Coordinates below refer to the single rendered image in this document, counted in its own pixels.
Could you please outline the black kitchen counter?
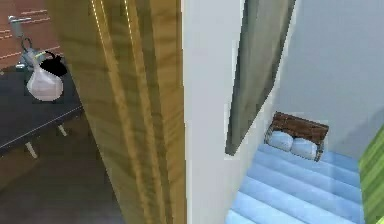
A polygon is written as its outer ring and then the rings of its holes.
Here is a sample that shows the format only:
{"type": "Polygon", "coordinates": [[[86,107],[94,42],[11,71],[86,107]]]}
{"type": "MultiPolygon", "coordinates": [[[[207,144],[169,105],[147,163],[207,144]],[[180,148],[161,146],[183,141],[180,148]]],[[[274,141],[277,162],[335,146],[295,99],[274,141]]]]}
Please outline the black kitchen counter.
{"type": "Polygon", "coordinates": [[[80,115],[83,106],[69,72],[61,77],[62,95],[53,102],[34,98],[27,90],[30,71],[0,70],[0,191],[32,168],[38,152],[32,142],[45,130],[80,115]]]}

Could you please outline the wooden room door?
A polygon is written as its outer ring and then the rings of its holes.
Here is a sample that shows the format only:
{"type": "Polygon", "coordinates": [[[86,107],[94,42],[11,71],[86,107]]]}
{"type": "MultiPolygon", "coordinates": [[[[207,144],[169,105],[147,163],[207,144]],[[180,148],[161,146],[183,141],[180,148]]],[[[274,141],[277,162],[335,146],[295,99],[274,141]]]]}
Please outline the wooden room door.
{"type": "Polygon", "coordinates": [[[127,224],[187,224],[181,0],[44,0],[127,224]]]}

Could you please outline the pale blue pillow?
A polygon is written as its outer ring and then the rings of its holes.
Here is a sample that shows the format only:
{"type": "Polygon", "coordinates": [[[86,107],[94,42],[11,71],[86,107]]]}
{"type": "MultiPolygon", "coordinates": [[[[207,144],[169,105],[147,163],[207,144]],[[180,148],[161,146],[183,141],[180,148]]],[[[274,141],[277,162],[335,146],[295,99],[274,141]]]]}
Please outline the pale blue pillow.
{"type": "Polygon", "coordinates": [[[267,143],[283,151],[290,151],[293,144],[293,137],[282,131],[273,131],[267,143]]]}
{"type": "Polygon", "coordinates": [[[305,159],[314,160],[316,157],[317,145],[304,138],[295,138],[292,143],[291,153],[305,159]]]}

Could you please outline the brown wooden bed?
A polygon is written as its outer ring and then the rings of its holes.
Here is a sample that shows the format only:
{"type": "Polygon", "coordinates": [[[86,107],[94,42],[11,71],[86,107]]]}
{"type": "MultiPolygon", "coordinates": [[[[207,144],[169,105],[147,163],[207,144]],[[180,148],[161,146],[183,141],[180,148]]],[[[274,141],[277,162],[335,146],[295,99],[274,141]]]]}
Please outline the brown wooden bed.
{"type": "Polygon", "coordinates": [[[265,133],[264,142],[268,142],[273,131],[282,131],[294,138],[309,140],[316,145],[315,157],[313,160],[318,162],[324,152],[324,140],[328,130],[328,125],[283,112],[276,112],[265,133]]]}

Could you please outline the chrome sink tap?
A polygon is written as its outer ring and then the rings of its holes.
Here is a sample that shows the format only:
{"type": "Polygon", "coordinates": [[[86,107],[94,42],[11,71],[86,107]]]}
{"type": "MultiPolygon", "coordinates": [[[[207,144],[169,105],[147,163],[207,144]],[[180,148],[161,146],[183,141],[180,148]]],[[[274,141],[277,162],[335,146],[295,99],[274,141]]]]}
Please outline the chrome sink tap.
{"type": "Polygon", "coordinates": [[[32,71],[33,64],[28,58],[28,53],[36,53],[36,50],[33,48],[32,40],[29,37],[25,36],[22,30],[21,23],[26,21],[30,21],[30,18],[16,17],[13,15],[8,17],[8,23],[11,27],[11,31],[15,35],[15,37],[20,40],[20,46],[22,48],[21,56],[18,63],[16,64],[16,68],[19,70],[32,71]]]}

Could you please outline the green striped furniture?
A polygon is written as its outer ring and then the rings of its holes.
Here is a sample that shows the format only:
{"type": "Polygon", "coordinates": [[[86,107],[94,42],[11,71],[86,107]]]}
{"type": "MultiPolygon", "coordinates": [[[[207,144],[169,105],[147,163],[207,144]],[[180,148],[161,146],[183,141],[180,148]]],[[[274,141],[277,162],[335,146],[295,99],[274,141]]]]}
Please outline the green striped furniture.
{"type": "Polygon", "coordinates": [[[384,224],[384,124],[359,160],[365,224],[384,224]]]}

